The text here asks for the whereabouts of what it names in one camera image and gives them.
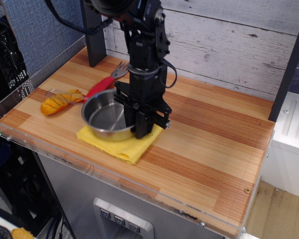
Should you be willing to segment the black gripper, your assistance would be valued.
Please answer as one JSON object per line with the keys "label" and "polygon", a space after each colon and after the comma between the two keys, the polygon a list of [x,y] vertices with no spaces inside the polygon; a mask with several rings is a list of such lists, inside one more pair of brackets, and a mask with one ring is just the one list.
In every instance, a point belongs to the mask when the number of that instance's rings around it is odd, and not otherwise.
{"label": "black gripper", "polygon": [[124,105],[126,126],[141,139],[151,133],[154,123],[163,129],[170,127],[172,110],[164,101],[167,66],[155,65],[151,69],[138,69],[128,65],[130,81],[117,81],[115,99]]}

